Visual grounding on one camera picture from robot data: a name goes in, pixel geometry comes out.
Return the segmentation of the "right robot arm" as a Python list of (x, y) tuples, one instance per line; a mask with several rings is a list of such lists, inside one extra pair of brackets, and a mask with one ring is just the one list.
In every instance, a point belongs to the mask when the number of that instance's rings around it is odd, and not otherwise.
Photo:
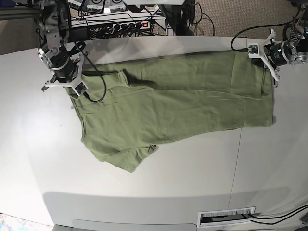
[(66, 48), (71, 29), (70, 10), (65, 0), (40, 0), (39, 26), (44, 35), (38, 56), (60, 83), (73, 80), (76, 63)]

